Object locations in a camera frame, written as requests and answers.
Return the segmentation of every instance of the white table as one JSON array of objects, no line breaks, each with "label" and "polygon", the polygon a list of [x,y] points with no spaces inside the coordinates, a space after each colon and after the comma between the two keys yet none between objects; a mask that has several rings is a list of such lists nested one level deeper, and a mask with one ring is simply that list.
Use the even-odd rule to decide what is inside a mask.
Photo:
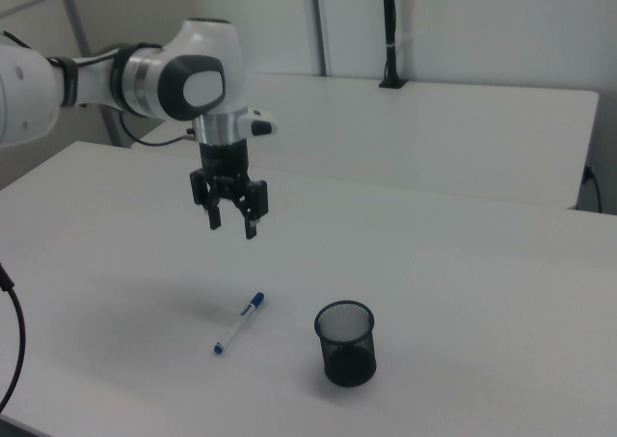
[{"label": "white table", "polygon": [[[78,143],[0,192],[29,336],[9,417],[57,437],[614,435],[614,217],[252,169],[271,208],[247,241],[232,205],[208,228],[195,164]],[[376,319],[356,389],[326,379],[312,326],[342,298]],[[4,386],[6,296],[0,339]]]},{"label": "white table", "polygon": [[[250,140],[251,164],[531,205],[577,203],[597,94],[378,83],[249,74],[249,104],[280,126],[274,137]],[[186,126],[164,123],[144,140],[169,140]],[[188,141],[160,150],[198,156]]]}]

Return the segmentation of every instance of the pen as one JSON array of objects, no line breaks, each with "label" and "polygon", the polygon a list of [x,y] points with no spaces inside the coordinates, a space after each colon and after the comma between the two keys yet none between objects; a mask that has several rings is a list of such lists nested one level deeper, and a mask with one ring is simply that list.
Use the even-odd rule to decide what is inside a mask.
[{"label": "pen", "polygon": [[259,304],[261,304],[261,302],[263,301],[263,297],[263,292],[258,292],[257,294],[255,294],[255,297],[253,297],[251,302],[249,302],[249,305],[244,308],[240,316],[238,316],[236,322],[233,323],[233,326],[229,328],[225,335],[222,336],[221,339],[214,346],[214,353],[216,353],[217,355],[221,355],[223,353],[231,340],[235,337],[236,334],[238,334],[238,331],[240,331],[242,326],[244,326],[244,323],[248,321],[249,317],[257,309],[257,307],[259,307]]}]

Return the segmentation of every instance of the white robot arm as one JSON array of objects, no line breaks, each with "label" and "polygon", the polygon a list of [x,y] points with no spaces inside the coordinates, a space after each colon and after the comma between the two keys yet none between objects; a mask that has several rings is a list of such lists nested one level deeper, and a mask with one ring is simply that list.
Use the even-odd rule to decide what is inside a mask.
[{"label": "white robot arm", "polygon": [[265,181],[250,181],[246,138],[276,131],[271,115],[247,106],[235,28],[188,19],[165,46],[137,43],[95,58],[45,58],[0,45],[0,145],[45,135],[60,107],[103,104],[137,116],[192,121],[202,168],[191,174],[195,203],[221,226],[220,199],[245,218],[247,238],[268,211]]}]

